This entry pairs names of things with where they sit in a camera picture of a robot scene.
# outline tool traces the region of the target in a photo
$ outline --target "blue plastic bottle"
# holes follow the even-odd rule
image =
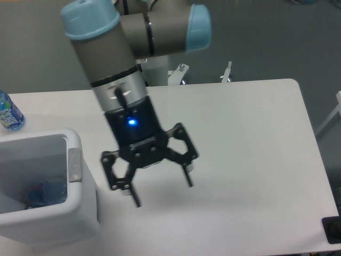
[[[41,179],[28,188],[26,200],[29,207],[37,208],[65,202],[68,197],[67,179],[52,176]]]
[[[9,131],[17,131],[25,124],[25,117],[10,96],[0,90],[0,123]]]

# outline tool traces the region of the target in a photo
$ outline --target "light blue joint cap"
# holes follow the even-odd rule
[[[186,53],[205,49],[211,43],[211,38],[211,18],[207,8],[193,4],[188,19]]]
[[[60,15],[71,40],[99,36],[119,23],[119,13],[111,0],[76,0],[66,5]]]

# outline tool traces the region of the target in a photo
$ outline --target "white table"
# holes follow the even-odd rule
[[[341,249],[321,219],[337,215],[298,84],[290,79],[149,88],[165,130],[183,122],[200,157],[138,170],[142,201],[108,188],[99,162],[117,144],[92,91],[11,95],[19,131],[75,129],[100,187],[99,236],[46,250],[0,238],[0,255],[275,255]],[[8,132],[1,129],[0,135]],[[118,162],[119,173],[125,163]]]

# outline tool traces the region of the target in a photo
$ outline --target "bottle label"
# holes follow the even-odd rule
[[[0,111],[0,123],[8,128],[12,129],[20,125],[23,121],[23,114],[16,107],[16,105],[11,104],[12,108],[6,108]]]

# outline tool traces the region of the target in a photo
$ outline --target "robotic arm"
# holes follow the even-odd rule
[[[182,166],[191,187],[188,173],[198,157],[181,123],[167,132],[161,128],[135,61],[208,46],[211,30],[207,9],[183,4],[176,12],[170,2],[154,1],[151,12],[122,18],[110,0],[76,0],[61,11],[66,35],[118,142],[118,151],[105,151],[101,157],[110,188],[129,192],[138,207],[141,203],[132,184],[136,169],[166,158]],[[186,143],[185,154],[167,147],[172,137]],[[129,162],[123,178],[116,177],[112,169],[118,157]]]

